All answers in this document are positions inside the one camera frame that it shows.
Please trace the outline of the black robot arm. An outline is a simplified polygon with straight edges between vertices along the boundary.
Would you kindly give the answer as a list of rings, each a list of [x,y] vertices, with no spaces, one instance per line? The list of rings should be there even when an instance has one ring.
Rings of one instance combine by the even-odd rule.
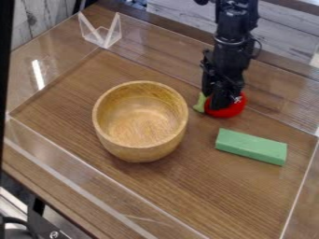
[[[244,71],[256,57],[253,49],[258,43],[252,35],[257,20],[257,0],[216,0],[214,45],[201,52],[196,112],[214,115],[230,109],[234,113],[242,110]]]

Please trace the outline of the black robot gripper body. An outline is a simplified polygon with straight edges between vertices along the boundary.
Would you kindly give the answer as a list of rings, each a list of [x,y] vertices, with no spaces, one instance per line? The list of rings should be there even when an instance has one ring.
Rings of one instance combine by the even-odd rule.
[[[250,59],[254,59],[260,49],[253,50],[254,46],[261,46],[260,41],[248,35],[240,42],[225,42],[216,39],[213,49],[202,51],[200,67],[205,67],[214,73],[214,82],[226,80],[233,84],[242,84],[242,72],[248,69]]]

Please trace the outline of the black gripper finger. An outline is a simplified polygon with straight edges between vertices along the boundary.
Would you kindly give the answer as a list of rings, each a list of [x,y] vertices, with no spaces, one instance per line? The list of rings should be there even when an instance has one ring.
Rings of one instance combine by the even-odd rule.
[[[209,108],[218,110],[241,102],[241,87],[225,81],[217,81],[213,86]]]
[[[202,75],[201,75],[201,92],[205,96],[209,96],[213,91],[213,84],[214,84],[214,73],[206,69],[205,67],[201,67],[202,69]]]

